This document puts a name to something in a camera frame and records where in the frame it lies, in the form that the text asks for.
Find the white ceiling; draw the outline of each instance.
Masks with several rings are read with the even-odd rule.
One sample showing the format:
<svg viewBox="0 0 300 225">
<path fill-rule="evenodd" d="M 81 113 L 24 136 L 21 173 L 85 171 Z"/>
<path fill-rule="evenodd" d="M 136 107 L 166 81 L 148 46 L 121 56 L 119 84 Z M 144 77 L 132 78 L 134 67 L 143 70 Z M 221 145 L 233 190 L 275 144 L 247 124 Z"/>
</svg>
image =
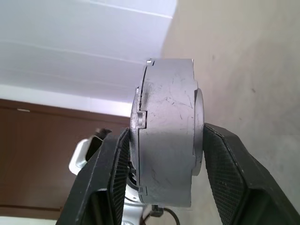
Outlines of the white ceiling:
<svg viewBox="0 0 300 225">
<path fill-rule="evenodd" d="M 0 2 L 0 83 L 131 102 L 176 0 Z"/>
</svg>

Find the white plastic part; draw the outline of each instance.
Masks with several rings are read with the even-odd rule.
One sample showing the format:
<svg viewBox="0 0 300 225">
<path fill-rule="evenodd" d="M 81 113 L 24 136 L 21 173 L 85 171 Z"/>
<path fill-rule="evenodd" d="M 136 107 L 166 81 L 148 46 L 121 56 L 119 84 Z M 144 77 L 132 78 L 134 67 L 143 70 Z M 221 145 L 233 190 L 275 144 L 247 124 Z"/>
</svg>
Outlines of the white plastic part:
<svg viewBox="0 0 300 225">
<path fill-rule="evenodd" d="M 88 139 L 83 139 L 77 144 L 73 156 L 71 158 L 71 161 L 69 163 L 69 170 L 73 174 L 77 175 L 79 171 L 87 163 L 85 156 L 88 151 L 89 145 L 90 144 Z"/>
</svg>

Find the brown wooden door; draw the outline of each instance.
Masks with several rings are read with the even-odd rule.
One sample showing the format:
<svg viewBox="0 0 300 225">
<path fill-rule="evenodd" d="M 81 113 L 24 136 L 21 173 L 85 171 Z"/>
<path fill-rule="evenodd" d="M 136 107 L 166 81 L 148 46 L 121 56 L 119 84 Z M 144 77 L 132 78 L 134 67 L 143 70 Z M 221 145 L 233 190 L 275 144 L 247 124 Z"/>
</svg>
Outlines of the brown wooden door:
<svg viewBox="0 0 300 225">
<path fill-rule="evenodd" d="M 0 206 L 59 212 L 75 180 L 76 144 L 96 128 L 128 126 L 113 120 L 0 108 Z"/>
</svg>

